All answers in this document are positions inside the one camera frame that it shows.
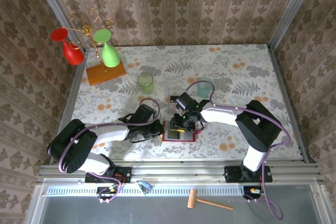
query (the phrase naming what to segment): patterned wallpaper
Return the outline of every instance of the patterned wallpaper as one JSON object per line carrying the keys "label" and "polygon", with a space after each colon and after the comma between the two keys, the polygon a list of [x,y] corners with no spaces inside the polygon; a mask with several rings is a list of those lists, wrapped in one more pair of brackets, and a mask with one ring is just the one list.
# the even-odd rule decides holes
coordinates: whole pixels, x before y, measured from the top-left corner
{"label": "patterned wallpaper", "polygon": [[276,56],[336,210],[336,0],[304,0]]}
{"label": "patterned wallpaper", "polygon": [[0,0],[0,223],[22,223],[75,69],[46,0]]}
{"label": "patterned wallpaper", "polygon": [[95,7],[115,18],[118,46],[266,44],[289,1],[59,0],[65,13]]}

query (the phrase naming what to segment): wooden mallet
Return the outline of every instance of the wooden mallet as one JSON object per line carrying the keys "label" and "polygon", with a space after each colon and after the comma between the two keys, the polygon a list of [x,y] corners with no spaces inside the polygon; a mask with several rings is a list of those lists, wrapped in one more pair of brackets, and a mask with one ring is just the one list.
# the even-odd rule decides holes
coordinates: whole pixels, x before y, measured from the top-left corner
{"label": "wooden mallet", "polygon": [[208,200],[205,200],[205,199],[197,199],[196,196],[197,196],[197,190],[196,189],[191,189],[190,194],[189,194],[188,205],[187,205],[188,208],[195,209],[195,205],[196,205],[196,201],[197,201],[197,202],[201,202],[201,203],[208,204],[208,205],[211,205],[211,206],[221,207],[221,208],[225,208],[227,210],[233,210],[233,207],[229,207],[229,206],[225,206],[225,205],[222,205],[222,204],[214,203],[214,202],[211,202],[211,201],[208,201]]}

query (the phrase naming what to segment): table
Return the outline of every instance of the table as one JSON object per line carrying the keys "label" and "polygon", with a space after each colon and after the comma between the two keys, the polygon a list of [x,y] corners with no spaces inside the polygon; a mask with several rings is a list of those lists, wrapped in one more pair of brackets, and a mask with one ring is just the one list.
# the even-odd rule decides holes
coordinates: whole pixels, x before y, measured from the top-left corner
{"label": "table", "polygon": [[[302,160],[300,149],[281,95],[278,80],[266,45],[158,46],[117,48],[127,70],[125,76],[90,86],[84,71],[73,119],[84,123],[111,122],[134,113],[142,94],[137,77],[148,72],[154,77],[155,98],[161,108],[160,120],[168,109],[168,90],[185,89],[199,77],[210,77],[216,87],[216,104],[245,106],[256,99],[263,103],[289,131],[292,141],[275,149],[270,158]],[[94,49],[89,49],[87,67],[97,65]],[[197,87],[190,94],[197,101]],[[283,132],[275,142],[285,140]],[[231,160],[243,159],[248,143],[239,128],[209,124],[195,143],[162,142],[160,137],[132,144],[110,142],[94,149],[112,160]]]}

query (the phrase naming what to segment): metal frame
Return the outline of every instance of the metal frame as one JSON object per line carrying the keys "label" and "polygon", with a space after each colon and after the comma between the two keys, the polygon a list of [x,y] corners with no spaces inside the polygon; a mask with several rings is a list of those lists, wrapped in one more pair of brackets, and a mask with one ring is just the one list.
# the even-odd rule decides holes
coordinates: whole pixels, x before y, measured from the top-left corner
{"label": "metal frame", "polygon": [[[67,15],[65,15],[62,9],[60,8],[61,5],[59,4],[58,0],[47,0],[47,2],[51,7],[52,11],[55,13],[62,27],[72,27],[71,23],[67,18]],[[68,33],[70,40],[77,38],[76,33],[74,31],[69,30]]]}
{"label": "metal frame", "polygon": [[271,48],[275,49],[279,45],[282,37],[284,36],[292,20],[294,19],[302,2],[303,0],[290,0],[289,1],[288,6],[285,9],[284,14],[282,15],[280,19],[280,22],[278,23],[271,37],[271,40],[269,41]]}
{"label": "metal frame", "polygon": [[[241,161],[189,161],[189,162],[127,162],[119,161],[118,166],[130,166],[132,169],[131,183],[135,185],[138,180],[145,180],[153,186],[176,188],[181,186],[225,188],[226,186],[239,186],[241,183],[228,184],[223,175],[224,166],[239,165]],[[323,185],[323,176],[319,173],[317,164],[306,164],[302,161],[268,161],[271,167],[273,182],[267,186],[280,185],[310,185],[314,194],[315,203],[322,223],[333,223],[334,217],[329,198]],[[25,223],[38,224],[43,213],[48,188],[51,186],[72,186],[73,189],[93,189],[98,185],[85,184],[85,173],[75,172],[64,174],[57,166],[42,166],[40,176],[29,206]]]}
{"label": "metal frame", "polygon": [[85,60],[80,65],[78,65],[76,69],[76,73],[72,81],[72,85],[71,85],[70,92],[68,95],[67,104],[65,105],[64,113],[63,113],[61,122],[59,124],[57,134],[60,133],[64,129],[64,127],[71,121],[73,110],[75,109],[75,105],[76,105],[79,87],[81,84],[84,70],[86,68],[86,61],[88,58],[88,54],[89,54],[89,50],[86,50],[84,54]]}
{"label": "metal frame", "polygon": [[[137,184],[124,184],[118,197],[176,197],[189,196],[191,189],[197,189],[200,196],[243,196],[244,187],[230,186],[155,186],[146,194]],[[49,186],[47,197],[96,197],[96,185]]]}
{"label": "metal frame", "polygon": [[291,106],[291,103],[290,103],[290,100],[289,100],[289,96],[288,96],[286,86],[285,86],[285,83],[284,83],[282,75],[281,75],[281,71],[280,71],[278,62],[276,60],[274,51],[273,51],[271,46],[268,46],[268,52],[269,52],[269,56],[271,58],[271,62],[272,62],[272,65],[273,65],[275,75],[276,75],[278,83],[279,83],[279,87],[280,87],[280,91],[281,91],[281,94],[282,94],[282,97],[283,97],[283,101],[285,103],[285,106],[286,106],[286,109],[287,109],[287,112],[288,112],[288,118],[289,118],[290,124],[293,128],[293,132],[295,134],[296,141],[300,146],[300,150],[301,150],[301,153],[302,153],[303,160],[306,163],[309,163],[310,162],[309,161],[309,156],[308,156],[306,147],[304,145],[304,142],[303,142],[300,130],[299,130],[298,123],[297,123],[296,118],[295,118],[293,107]]}

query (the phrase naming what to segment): wooden base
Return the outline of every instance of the wooden base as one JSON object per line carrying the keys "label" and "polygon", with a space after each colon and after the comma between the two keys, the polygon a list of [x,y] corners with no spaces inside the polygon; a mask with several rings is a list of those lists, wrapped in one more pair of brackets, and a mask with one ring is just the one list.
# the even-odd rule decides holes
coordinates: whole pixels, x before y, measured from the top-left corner
{"label": "wooden base", "polygon": [[122,61],[114,68],[106,67],[107,72],[105,72],[104,67],[99,64],[91,68],[86,69],[86,74],[88,75],[88,80],[90,86],[100,84],[102,82],[112,80],[114,78],[123,76],[126,74],[126,70]]}

